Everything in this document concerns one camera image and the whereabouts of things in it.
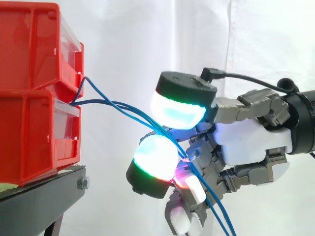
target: led light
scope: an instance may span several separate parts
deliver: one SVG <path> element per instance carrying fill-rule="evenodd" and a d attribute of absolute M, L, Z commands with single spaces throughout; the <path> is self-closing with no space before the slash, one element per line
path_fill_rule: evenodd
<path fill-rule="evenodd" d="M 205 115 L 206 108 L 167 99 L 154 92 L 151 110 L 157 122 L 173 129 L 191 129 Z"/>
<path fill-rule="evenodd" d="M 162 135 L 145 138 L 134 154 L 135 164 L 149 175 L 170 181 L 178 163 L 176 146 Z"/>

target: red storage drawer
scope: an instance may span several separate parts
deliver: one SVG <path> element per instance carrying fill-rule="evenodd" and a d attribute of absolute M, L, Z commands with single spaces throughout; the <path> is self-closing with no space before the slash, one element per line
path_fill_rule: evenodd
<path fill-rule="evenodd" d="M 72 101 L 83 78 L 83 44 L 57 4 L 0 1 L 0 35 L 0 89 L 46 89 Z"/>
<path fill-rule="evenodd" d="M 22 186 L 80 160 L 80 109 L 46 90 L 0 90 L 0 183 Z"/>

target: white fabric curtain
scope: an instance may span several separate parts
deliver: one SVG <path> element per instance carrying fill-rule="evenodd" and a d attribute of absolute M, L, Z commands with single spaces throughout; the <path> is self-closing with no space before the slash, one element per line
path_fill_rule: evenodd
<path fill-rule="evenodd" d="M 315 88 L 313 1 L 300 0 L 56 0 L 85 44 L 85 75 L 110 98 L 151 114 L 159 74 L 200 74 L 205 66 L 275 84 L 290 76 Z M 261 87 L 227 79 L 218 95 L 236 98 Z M 86 84 L 86 99 L 95 92 Z M 168 201 L 133 193 L 126 170 L 149 130 L 110 107 L 82 106 L 81 164 L 91 179 L 85 196 L 63 218 L 62 236 L 171 236 Z M 277 182 L 245 186 L 223 199 L 241 236 L 313 235 L 315 161 L 288 157 Z M 203 236 L 223 231 L 208 211 Z"/>

